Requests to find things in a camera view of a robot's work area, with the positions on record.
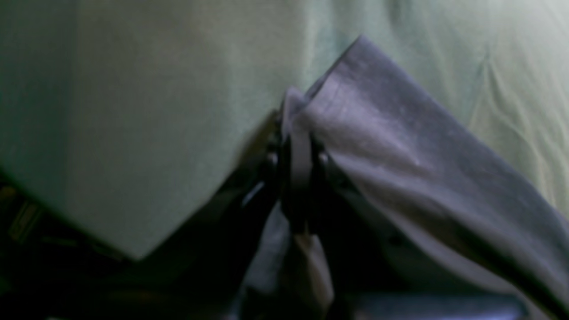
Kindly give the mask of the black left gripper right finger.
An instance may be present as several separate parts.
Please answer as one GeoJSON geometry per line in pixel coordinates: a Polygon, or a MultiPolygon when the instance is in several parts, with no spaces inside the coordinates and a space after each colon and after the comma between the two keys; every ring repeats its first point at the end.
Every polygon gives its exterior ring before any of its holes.
{"type": "Polygon", "coordinates": [[[315,227],[333,280],[329,320],[523,320],[511,293],[482,289],[443,267],[374,209],[311,138],[315,227]]]}

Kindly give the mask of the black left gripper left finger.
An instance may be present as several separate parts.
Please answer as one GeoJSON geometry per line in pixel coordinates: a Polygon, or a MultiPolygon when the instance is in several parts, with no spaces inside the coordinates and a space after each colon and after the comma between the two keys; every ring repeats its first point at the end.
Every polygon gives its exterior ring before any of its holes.
{"type": "Polygon", "coordinates": [[[69,320],[233,318],[236,298],[278,200],[283,136],[240,164],[211,199],[150,255],[65,294],[69,320]]]}

